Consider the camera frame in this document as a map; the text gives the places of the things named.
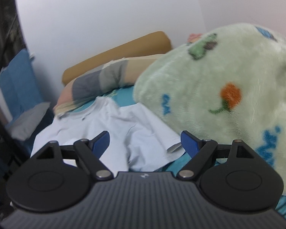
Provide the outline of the white t-shirt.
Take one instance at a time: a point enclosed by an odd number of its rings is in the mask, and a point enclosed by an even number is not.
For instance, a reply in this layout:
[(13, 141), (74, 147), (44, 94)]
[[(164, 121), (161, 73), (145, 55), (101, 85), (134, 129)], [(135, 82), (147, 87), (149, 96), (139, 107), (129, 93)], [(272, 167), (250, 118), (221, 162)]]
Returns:
[(35, 138), (35, 154), (49, 141), (72, 145), (93, 139), (103, 131), (109, 147), (100, 160), (114, 173), (153, 172), (181, 157), (180, 136), (144, 105), (120, 107), (111, 98), (98, 97), (88, 108), (56, 116)]

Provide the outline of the green fleece cartoon blanket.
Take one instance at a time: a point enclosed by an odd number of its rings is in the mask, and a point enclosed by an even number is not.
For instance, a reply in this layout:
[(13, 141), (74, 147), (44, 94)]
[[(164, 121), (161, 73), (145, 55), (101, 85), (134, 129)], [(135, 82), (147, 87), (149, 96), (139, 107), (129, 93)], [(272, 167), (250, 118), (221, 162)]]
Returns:
[(286, 195), (286, 36), (248, 23), (218, 27), (156, 60), (133, 97), (175, 132), (244, 140)]

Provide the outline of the grey seat cushion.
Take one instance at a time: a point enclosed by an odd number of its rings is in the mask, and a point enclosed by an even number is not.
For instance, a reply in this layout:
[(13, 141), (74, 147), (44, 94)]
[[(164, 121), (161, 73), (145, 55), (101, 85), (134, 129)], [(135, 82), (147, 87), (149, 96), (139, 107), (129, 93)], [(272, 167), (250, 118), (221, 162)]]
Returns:
[(11, 138), (19, 141), (29, 139), (42, 121), (49, 107), (49, 102), (41, 102), (12, 120), (6, 128)]

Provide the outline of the chair with blue cover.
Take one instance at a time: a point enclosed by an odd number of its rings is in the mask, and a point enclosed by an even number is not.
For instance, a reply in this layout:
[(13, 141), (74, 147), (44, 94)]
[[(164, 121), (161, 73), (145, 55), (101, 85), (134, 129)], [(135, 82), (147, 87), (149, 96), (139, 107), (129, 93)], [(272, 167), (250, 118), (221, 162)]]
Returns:
[[(9, 65), (0, 72), (0, 90), (12, 116), (12, 120), (18, 118), (22, 113), (37, 104), (46, 102), (41, 95), (32, 68), (32, 61), (26, 49), (20, 50)], [(32, 136), (25, 141), (19, 141), (11, 138), (7, 132), (7, 125), (12, 120), (8, 122), (0, 110), (0, 136), (16, 159), (23, 163), (29, 159), (32, 153), (33, 143), (37, 134), (50, 125), (53, 119), (54, 114), (49, 107)]]

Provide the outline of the mustard yellow headboard cushion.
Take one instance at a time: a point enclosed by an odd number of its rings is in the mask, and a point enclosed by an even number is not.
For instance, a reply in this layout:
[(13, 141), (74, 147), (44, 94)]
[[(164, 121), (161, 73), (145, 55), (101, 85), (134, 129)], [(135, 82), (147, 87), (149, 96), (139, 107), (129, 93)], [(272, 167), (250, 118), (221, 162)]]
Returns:
[(119, 60), (125, 57), (165, 54), (172, 49), (168, 36), (163, 31), (156, 31), (92, 56), (66, 69), (62, 75), (62, 84), (67, 85), (76, 77), (112, 60)]

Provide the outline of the pink fluffy blanket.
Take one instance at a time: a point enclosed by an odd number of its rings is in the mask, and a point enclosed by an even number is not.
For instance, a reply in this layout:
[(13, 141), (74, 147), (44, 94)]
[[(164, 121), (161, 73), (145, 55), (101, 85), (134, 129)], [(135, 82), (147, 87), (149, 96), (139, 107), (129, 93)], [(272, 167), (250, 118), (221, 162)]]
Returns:
[(188, 39), (187, 39), (187, 43), (193, 44), (194, 42), (198, 41), (202, 35), (203, 34), (190, 34)]

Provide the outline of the pastel checked pillow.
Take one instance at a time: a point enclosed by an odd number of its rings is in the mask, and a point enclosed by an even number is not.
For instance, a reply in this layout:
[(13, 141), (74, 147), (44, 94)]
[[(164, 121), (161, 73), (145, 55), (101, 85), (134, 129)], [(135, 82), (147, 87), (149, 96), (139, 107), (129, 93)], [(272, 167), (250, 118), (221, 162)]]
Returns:
[(54, 114), (61, 116), (114, 89), (133, 86), (162, 54), (112, 60), (74, 78), (62, 90)]

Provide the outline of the teal patterned bed sheet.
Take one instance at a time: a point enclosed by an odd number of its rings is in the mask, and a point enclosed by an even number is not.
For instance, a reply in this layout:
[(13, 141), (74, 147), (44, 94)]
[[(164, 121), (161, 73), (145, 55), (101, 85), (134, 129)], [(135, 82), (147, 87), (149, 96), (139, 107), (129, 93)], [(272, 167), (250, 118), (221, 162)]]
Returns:
[[(105, 97), (112, 98), (119, 106), (130, 106), (135, 104), (133, 100), (133, 87), (120, 88), (113, 90), (111, 93), (106, 93)], [(277, 147), (279, 134), (282, 132), (280, 126), (275, 126), (274, 129), (265, 130), (262, 133), (263, 143), (257, 148), (256, 152), (272, 167), (275, 167), (274, 151)], [(173, 175), (177, 175), (188, 162), (191, 160), (189, 154), (185, 153), (179, 159), (158, 169), (159, 172), (169, 171)], [(282, 196), (276, 207), (276, 210), (286, 218), (286, 196)]]

